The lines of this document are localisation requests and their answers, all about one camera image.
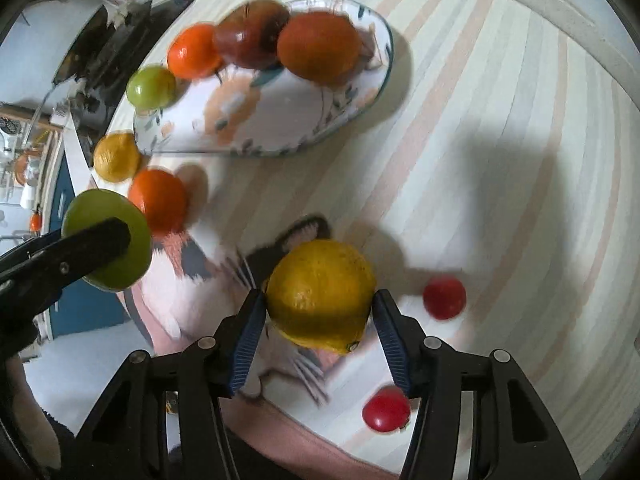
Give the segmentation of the black gas stove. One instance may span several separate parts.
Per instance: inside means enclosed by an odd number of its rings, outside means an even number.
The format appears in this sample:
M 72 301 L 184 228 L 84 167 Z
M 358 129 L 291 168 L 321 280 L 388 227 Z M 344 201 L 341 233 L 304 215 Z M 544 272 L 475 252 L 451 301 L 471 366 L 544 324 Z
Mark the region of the black gas stove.
M 52 84 L 57 87 L 70 79 L 80 83 L 70 97 L 70 110 L 87 162 L 92 162 L 128 80 L 192 3 L 194 0 L 133 2 L 120 23 L 110 20 L 106 7 L 100 6 L 67 51 Z

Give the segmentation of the striped cat print table mat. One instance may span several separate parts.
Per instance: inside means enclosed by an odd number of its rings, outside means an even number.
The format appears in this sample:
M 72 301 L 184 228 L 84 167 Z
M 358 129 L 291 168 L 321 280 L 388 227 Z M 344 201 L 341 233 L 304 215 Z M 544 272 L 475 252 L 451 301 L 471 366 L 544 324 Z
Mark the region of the striped cat print table mat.
M 183 23 L 244 0 L 196 0 Z M 454 348 L 508 350 L 586 479 L 639 420 L 639 109 L 577 41 L 514 0 L 357 0 L 393 29 L 378 100 L 291 157 L 164 156 L 192 188 L 190 229 L 156 246 L 124 301 L 155 351 L 213 330 L 218 261 L 272 253 L 321 214 L 378 284 Z M 433 318 L 450 275 L 463 311 Z

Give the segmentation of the dark red apple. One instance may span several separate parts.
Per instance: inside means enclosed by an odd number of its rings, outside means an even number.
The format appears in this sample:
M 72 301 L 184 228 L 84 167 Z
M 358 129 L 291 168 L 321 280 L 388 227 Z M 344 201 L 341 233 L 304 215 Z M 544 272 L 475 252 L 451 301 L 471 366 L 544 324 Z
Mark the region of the dark red apple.
M 278 62 L 277 43 L 291 13 L 278 0 L 247 0 L 214 30 L 217 50 L 227 64 L 264 70 Z

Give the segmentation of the small yellow lemon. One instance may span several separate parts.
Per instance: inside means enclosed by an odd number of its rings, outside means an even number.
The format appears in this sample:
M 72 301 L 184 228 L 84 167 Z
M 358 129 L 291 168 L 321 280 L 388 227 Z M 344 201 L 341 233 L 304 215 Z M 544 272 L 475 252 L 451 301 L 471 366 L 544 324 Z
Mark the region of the small yellow lemon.
M 347 354 L 360 344 L 376 291 L 368 260 L 338 240 L 311 240 L 291 250 L 266 287 L 268 313 L 299 347 Z

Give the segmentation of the floral oval ceramic plate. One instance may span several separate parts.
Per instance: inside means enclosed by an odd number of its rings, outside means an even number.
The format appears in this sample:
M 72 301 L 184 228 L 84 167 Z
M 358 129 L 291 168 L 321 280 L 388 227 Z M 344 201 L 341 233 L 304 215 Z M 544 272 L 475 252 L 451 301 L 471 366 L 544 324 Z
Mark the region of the floral oval ceramic plate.
M 321 87 L 282 66 L 229 65 L 188 84 L 171 106 L 135 114 L 138 149 L 145 155 L 285 155 L 323 140 L 370 108 L 394 62 L 394 38 L 385 18 L 355 0 L 293 0 L 287 6 L 294 14 L 333 11 L 349 19 L 363 40 L 349 75 Z

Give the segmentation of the bright orange tangerine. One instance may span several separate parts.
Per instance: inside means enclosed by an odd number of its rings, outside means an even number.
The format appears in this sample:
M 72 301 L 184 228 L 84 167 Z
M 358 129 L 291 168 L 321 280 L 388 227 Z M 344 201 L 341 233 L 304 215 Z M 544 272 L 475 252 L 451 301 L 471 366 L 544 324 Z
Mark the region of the bright orange tangerine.
M 215 26 L 194 24 L 175 38 L 167 52 L 168 70 L 177 78 L 197 80 L 210 76 L 224 65 L 215 41 Z

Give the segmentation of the yellow pear-shaped lemon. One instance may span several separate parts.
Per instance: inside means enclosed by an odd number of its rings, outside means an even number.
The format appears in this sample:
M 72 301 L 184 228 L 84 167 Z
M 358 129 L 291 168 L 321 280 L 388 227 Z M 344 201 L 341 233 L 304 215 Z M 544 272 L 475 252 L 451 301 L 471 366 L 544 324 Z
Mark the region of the yellow pear-shaped lemon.
M 107 182 L 118 183 L 132 178 L 140 162 L 141 153 L 130 130 L 107 134 L 93 152 L 93 169 Z

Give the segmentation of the red cherry tomato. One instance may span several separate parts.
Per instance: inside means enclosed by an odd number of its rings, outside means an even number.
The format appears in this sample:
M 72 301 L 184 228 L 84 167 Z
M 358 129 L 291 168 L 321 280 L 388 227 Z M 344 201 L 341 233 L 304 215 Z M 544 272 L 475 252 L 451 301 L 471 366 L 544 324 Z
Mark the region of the red cherry tomato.
M 411 405 L 396 386 L 385 386 L 371 396 L 361 412 L 362 420 L 373 431 L 388 434 L 408 425 Z
M 436 320 L 447 321 L 458 316 L 466 306 L 466 290 L 454 276 L 435 276 L 423 289 L 425 310 Z

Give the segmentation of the large orange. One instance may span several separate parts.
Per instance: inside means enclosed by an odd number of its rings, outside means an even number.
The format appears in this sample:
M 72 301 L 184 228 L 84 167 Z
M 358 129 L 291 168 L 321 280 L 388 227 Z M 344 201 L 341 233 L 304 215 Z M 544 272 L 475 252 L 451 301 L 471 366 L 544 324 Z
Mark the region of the large orange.
M 163 169 L 145 169 L 132 180 L 128 200 L 137 206 L 155 237 L 183 229 L 189 195 L 182 181 Z

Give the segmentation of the dark orange tangerine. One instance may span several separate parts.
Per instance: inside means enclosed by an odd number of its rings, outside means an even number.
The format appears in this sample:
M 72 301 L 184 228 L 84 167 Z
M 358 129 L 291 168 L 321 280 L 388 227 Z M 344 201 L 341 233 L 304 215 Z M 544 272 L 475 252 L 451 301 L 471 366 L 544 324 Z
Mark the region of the dark orange tangerine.
M 277 54 L 295 76 L 332 84 L 358 62 L 362 41 L 345 18 L 329 11 L 295 14 L 280 32 Z

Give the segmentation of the green apple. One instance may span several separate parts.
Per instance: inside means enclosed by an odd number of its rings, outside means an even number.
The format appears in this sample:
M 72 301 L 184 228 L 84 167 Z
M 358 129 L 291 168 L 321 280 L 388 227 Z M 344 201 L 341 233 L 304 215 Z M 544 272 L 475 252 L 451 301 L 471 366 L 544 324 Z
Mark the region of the green apple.
M 129 200 L 109 190 L 92 188 L 70 203 L 62 223 L 62 237 L 68 237 L 108 218 L 122 220 L 131 236 L 126 252 L 84 277 L 92 286 L 120 292 L 145 274 L 152 259 L 152 235 L 142 212 Z
M 136 110 L 156 110 L 175 101 L 177 81 L 168 68 L 149 65 L 137 70 L 129 79 L 126 96 Z

